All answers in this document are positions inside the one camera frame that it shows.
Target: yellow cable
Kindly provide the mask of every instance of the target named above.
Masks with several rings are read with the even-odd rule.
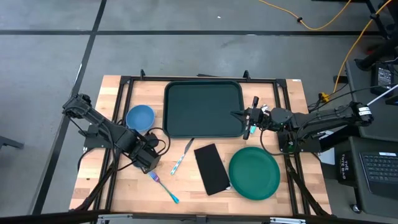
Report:
[[[387,4],[389,4],[391,1],[392,1],[392,0],[388,0],[383,6],[381,6],[380,9],[377,10],[376,15],[378,15],[378,14],[384,9],[384,7],[385,7]],[[363,33],[365,32],[365,30],[371,25],[372,21],[373,21],[373,19],[371,19],[371,20],[368,22],[368,24],[366,24],[365,28],[362,30],[361,34],[360,34],[359,37],[356,39],[355,43],[353,44],[353,46],[351,47],[351,49],[348,51],[346,57],[344,58],[344,61],[343,61],[343,63],[341,64],[340,70],[339,70],[339,72],[338,72],[338,74],[337,74],[337,79],[336,79],[335,87],[334,87],[334,89],[333,89],[333,93],[336,91],[337,84],[338,84],[338,79],[339,79],[339,77],[340,77],[340,73],[341,73],[341,71],[343,70],[344,64],[346,63],[346,61],[347,61],[347,59],[348,59],[348,56],[350,55],[350,53],[351,53],[351,51],[353,51],[355,45],[359,42],[359,40],[360,40],[361,37],[363,36]]]
[[[282,11],[284,11],[284,12],[287,12],[287,13],[289,13],[290,15],[294,16],[296,19],[299,18],[299,16],[297,16],[297,15],[294,14],[293,12],[290,12],[290,11],[287,10],[287,9],[284,9],[284,8],[282,8],[282,7],[273,5],[273,4],[268,3],[268,2],[266,2],[266,1],[263,1],[263,0],[259,0],[259,1],[262,2],[262,3],[264,3],[264,4],[267,4],[268,6],[277,8],[277,9],[282,10]],[[352,1],[352,0],[349,0],[349,1],[346,3],[346,5],[340,10],[340,12],[339,12],[331,21],[329,21],[328,23],[326,23],[325,25],[323,25],[323,26],[321,26],[321,27],[318,27],[318,28],[309,27],[308,25],[306,25],[306,23],[304,23],[303,20],[300,20],[300,23],[303,24],[303,26],[305,26],[305,27],[306,27],[307,29],[309,29],[309,30],[321,30],[321,29],[327,27],[328,25],[330,25],[335,19],[337,19],[337,17],[340,16],[340,14],[347,8],[347,6],[350,4],[351,1]]]

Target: teal handle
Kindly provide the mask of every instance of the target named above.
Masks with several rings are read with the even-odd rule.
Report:
[[[173,199],[174,203],[179,203],[180,202],[180,200],[176,196],[174,196],[174,194],[172,194],[162,183],[160,183],[160,184],[167,191],[167,193],[169,193],[169,195]]]

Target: green tray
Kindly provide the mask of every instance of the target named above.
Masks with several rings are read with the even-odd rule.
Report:
[[[232,157],[229,163],[229,179],[243,197],[264,200],[278,189],[279,166],[263,149],[245,147]]]
[[[225,138],[243,134],[231,111],[244,110],[234,81],[174,81],[164,91],[163,129],[171,138]]]

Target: green plate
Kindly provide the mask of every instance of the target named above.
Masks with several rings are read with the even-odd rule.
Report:
[[[264,200],[275,193],[280,182],[275,159],[258,147],[245,147],[229,163],[229,179],[243,197]]]

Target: dark green tray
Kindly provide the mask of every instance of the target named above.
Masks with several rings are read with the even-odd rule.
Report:
[[[244,125],[230,112],[243,109],[237,82],[174,81],[164,91],[163,129],[171,138],[238,137]]]

